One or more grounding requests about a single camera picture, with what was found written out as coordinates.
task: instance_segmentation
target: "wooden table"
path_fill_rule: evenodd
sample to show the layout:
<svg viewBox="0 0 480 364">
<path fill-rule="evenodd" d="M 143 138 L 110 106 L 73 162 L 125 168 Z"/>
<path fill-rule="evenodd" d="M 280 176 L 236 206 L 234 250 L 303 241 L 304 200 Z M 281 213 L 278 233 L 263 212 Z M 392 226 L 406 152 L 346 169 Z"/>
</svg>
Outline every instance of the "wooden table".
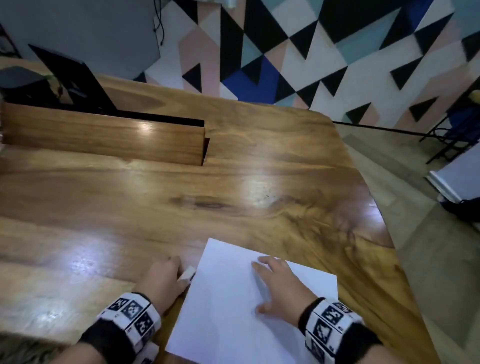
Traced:
<svg viewBox="0 0 480 364">
<path fill-rule="evenodd" d="M 337 275 L 340 299 L 387 346 L 412 363 L 439 362 L 378 207 L 330 119 L 98 79 L 119 109 L 205 120 L 205 163 L 6 146 L 1 331 L 75 342 L 155 259 L 180 255 L 196 266 L 213 237 Z M 162 348 L 180 307 L 156 336 Z"/>
</svg>

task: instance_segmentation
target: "geometric wall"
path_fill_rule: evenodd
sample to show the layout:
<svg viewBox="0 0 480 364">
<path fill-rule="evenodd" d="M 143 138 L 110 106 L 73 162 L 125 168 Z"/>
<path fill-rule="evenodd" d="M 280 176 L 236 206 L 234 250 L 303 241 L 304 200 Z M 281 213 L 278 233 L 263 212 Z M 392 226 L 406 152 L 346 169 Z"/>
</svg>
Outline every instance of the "geometric wall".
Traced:
<svg viewBox="0 0 480 364">
<path fill-rule="evenodd" d="M 147 82 L 335 121 L 426 132 L 480 77 L 479 0 L 173 0 L 162 13 Z"/>
</svg>

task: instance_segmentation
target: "concrete floor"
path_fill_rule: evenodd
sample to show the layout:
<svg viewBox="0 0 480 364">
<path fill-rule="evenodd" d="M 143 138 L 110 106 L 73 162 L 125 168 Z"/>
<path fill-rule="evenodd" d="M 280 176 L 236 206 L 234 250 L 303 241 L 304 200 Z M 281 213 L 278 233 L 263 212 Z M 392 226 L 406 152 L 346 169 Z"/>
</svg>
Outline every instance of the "concrete floor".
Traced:
<svg viewBox="0 0 480 364">
<path fill-rule="evenodd" d="M 480 233 L 443 210 L 423 178 L 442 145 L 417 136 L 336 125 L 392 235 L 444 363 L 480 363 Z"/>
</svg>

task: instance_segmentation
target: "person's left hand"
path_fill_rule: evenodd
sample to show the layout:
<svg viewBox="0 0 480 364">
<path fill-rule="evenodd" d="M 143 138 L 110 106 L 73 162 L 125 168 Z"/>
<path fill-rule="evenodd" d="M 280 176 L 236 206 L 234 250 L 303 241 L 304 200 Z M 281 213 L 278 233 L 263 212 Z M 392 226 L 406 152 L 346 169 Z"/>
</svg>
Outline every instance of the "person's left hand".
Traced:
<svg viewBox="0 0 480 364">
<path fill-rule="evenodd" d="M 178 274 L 181 272 L 181 260 L 178 256 L 155 262 L 133 292 L 147 296 L 157 312 L 163 315 L 190 284 L 188 279 L 177 282 Z"/>
</svg>

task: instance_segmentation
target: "sheet of paper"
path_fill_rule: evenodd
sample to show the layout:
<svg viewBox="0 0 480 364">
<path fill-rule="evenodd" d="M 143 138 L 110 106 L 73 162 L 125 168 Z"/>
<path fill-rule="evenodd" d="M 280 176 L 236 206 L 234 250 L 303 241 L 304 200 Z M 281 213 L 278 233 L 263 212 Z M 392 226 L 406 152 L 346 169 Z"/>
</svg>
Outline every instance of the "sheet of paper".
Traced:
<svg viewBox="0 0 480 364">
<path fill-rule="evenodd" d="M 293 326 L 257 316 L 268 289 L 251 266 L 258 252 L 209 239 L 166 350 L 200 364 L 314 363 Z M 338 298 L 336 276 L 288 263 L 318 296 Z"/>
</svg>

